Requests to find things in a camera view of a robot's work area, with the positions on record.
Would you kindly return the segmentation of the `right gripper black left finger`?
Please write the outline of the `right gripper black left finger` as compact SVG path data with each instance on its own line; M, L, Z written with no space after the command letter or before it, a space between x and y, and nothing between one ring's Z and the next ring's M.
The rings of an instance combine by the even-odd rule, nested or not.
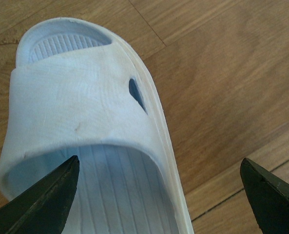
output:
M0 234L62 233L77 191L78 156L0 208Z

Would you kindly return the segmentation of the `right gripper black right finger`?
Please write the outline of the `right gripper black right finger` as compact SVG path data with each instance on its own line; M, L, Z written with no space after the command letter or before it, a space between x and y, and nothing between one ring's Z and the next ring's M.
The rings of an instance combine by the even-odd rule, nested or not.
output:
M289 184L249 158L240 175L256 222L264 234L289 234Z

